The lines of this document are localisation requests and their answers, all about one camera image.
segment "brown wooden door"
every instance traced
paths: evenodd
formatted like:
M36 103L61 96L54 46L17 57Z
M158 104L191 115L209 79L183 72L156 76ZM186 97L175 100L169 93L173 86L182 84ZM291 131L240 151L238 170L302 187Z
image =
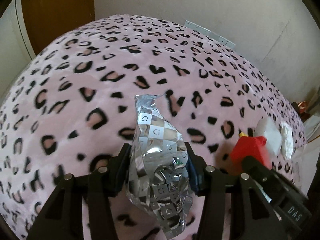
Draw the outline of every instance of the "brown wooden door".
M21 3L36 55L58 36L94 20L94 0L21 0Z

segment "red object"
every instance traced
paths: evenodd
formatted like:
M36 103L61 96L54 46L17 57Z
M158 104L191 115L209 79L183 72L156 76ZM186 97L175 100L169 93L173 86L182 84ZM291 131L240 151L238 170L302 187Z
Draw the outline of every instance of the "red object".
M263 136L239 138L236 146L233 148L230 158L234 164L234 169L237 174L242 172L241 162L247 156L252 156L268 169L272 168L269 158L269 152L264 147L267 139Z

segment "checkered pattern wrapper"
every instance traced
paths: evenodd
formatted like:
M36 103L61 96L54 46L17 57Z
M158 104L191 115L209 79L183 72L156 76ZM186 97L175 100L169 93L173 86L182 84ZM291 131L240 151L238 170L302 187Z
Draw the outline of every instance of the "checkered pattern wrapper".
M160 96L137 95L137 127L126 192L130 201L155 216L171 239L183 232L192 205L187 149L181 133L156 108Z

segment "pink leopard print fabric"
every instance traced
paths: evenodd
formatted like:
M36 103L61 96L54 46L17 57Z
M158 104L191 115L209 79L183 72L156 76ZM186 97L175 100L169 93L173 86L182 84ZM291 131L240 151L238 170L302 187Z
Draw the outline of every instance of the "pink leopard print fabric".
M89 174L132 140L136 94L164 94L157 102L162 115L222 172L232 172L228 154L239 132L252 136L261 118L271 117L277 126L288 122L296 147L305 141L291 104L228 47L155 18L114 15L91 22L44 49L0 108L0 213L20 239L59 176ZM292 179L291 162L281 155L273 167ZM165 239L156 220L124 192L111 203L120 240ZM203 198L195 197L176 240L194 238L202 206ZM83 213L90 240L85 203Z

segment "white wall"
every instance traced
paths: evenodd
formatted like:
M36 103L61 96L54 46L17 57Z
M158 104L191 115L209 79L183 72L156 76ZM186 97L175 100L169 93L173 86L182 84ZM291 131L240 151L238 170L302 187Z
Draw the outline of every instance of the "white wall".
M218 33L291 101L320 85L320 30L301 0L95 0L96 19L113 14L187 19Z
M12 81L33 57L23 22L21 0L13 0L0 18L0 104Z

